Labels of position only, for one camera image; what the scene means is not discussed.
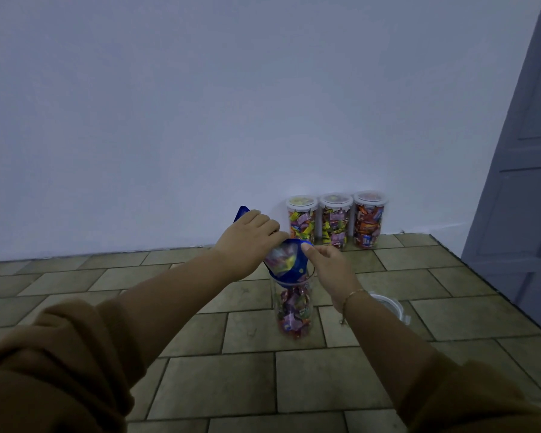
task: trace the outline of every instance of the door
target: door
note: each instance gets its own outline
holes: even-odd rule
[[[541,325],[541,13],[463,261]]]

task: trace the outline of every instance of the brown sleeve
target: brown sleeve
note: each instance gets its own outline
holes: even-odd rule
[[[118,302],[51,306],[0,342],[0,432],[123,431],[145,373]]]
[[[398,414],[410,432],[541,432],[541,409],[486,364],[463,366],[437,354],[411,387]]]

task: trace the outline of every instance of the bracelet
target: bracelet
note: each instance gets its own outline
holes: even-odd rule
[[[349,299],[351,296],[353,296],[355,293],[360,293],[361,291],[364,291],[365,293],[368,293],[368,291],[366,291],[366,290],[364,290],[364,289],[357,289],[357,290],[355,290],[355,291],[350,292],[349,295],[344,299],[344,302],[343,302],[343,318],[339,321],[339,323],[340,323],[341,325],[345,325],[345,322],[346,322],[346,319],[345,319],[345,317],[344,317],[344,312],[345,312],[345,307],[346,307],[346,305],[347,305],[348,299]]]

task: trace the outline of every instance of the person's left hand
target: person's left hand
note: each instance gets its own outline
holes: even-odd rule
[[[222,259],[233,281],[249,276],[271,249],[289,238],[279,227],[276,220],[251,210],[223,232],[212,250]]]

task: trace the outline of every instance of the jar filled with candy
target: jar filled with candy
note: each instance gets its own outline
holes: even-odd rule
[[[279,330],[295,339],[309,334],[313,302],[313,273],[305,273],[296,283],[288,284],[270,277],[270,291]]]
[[[287,200],[291,238],[310,241],[314,244],[318,201],[313,196],[294,196]]]
[[[357,247],[370,249],[381,234],[382,214],[387,198],[377,191],[355,193],[353,198],[356,205],[353,240]]]
[[[322,244],[342,249],[347,244],[347,227],[351,218],[352,196],[331,193],[321,196]]]

